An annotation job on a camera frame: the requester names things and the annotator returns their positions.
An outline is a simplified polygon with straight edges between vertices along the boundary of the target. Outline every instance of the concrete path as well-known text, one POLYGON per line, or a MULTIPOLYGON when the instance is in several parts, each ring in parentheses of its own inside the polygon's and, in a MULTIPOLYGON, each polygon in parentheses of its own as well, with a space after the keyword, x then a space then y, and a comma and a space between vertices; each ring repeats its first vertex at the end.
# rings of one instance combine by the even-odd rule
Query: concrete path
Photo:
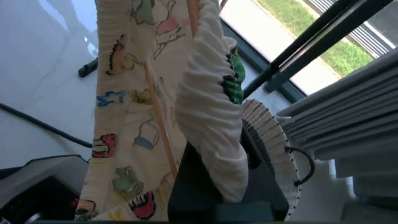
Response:
MULTIPOLYGON (((294 37, 275 17, 249 0, 229 0, 221 18, 270 61, 294 41, 294 37)), ((338 79, 319 58, 291 78, 308 95, 338 79)))

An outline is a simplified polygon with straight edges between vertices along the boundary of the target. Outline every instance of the basket handle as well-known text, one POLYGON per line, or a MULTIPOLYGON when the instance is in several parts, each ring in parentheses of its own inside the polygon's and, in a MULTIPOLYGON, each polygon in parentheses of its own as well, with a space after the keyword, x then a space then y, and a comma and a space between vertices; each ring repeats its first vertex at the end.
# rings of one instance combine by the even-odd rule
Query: basket handle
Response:
POLYGON ((306 183, 306 181, 309 180, 312 177, 313 173, 315 172, 315 164, 314 164, 312 158, 310 157, 310 155, 308 155, 303 150, 297 149, 297 148, 294 148, 294 147, 285 146, 285 151, 288 152, 288 153, 292 153, 294 151, 301 152, 308 159, 308 161, 310 162, 310 172, 302 180, 300 180, 300 179, 299 180, 295 180, 294 185, 297 187, 297 186, 299 186, 301 184, 306 183))

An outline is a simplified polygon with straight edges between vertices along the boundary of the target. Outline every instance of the ironing board cover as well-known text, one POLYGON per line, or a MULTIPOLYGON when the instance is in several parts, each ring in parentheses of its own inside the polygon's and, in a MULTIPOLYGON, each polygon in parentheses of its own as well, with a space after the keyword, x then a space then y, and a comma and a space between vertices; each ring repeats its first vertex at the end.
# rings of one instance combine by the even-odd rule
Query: ironing board cover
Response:
POLYGON ((192 45, 186 1, 97 0, 97 11, 95 137, 75 218, 167 220, 173 178, 143 64, 178 167, 186 140, 174 99, 192 45))

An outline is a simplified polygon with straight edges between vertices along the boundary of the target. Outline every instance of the basket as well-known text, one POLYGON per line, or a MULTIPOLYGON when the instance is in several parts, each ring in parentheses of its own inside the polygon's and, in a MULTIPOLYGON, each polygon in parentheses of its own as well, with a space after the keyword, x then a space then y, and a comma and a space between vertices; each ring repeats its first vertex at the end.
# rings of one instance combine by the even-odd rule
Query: basket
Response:
POLYGON ((246 100, 243 108, 243 125, 256 142, 265 161, 271 164, 275 180, 289 203, 285 218, 289 220, 299 202, 301 185, 313 175, 314 163, 308 154, 290 147, 281 126, 261 102, 246 100), (310 173, 302 180, 299 179, 296 163, 290 154, 293 151, 305 154, 311 165, 310 173))

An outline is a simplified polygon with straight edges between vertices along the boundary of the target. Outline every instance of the grass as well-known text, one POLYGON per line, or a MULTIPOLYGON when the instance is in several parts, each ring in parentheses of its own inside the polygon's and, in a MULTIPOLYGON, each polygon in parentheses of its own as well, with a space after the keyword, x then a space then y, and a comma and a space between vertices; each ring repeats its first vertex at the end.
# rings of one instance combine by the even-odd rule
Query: grass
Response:
MULTIPOLYGON (((299 36, 315 21, 315 17, 308 12, 308 9, 296 0, 257 0, 257 2, 295 36, 299 36)), ((341 77, 373 60, 361 47, 343 41, 337 42, 320 57, 341 77)))

